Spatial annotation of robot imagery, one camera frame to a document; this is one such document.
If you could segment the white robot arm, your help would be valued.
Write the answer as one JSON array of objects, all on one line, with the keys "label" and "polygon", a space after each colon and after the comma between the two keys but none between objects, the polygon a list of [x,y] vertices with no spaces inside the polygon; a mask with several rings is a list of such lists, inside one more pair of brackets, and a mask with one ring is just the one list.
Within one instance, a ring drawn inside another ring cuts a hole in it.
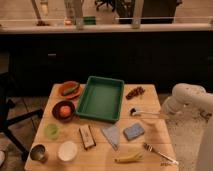
[{"label": "white robot arm", "polygon": [[213,171],[213,93],[204,87],[187,83],[178,83],[172,88],[172,94],[163,102],[161,111],[175,114],[185,104],[191,104],[211,114],[199,146],[196,171]]}]

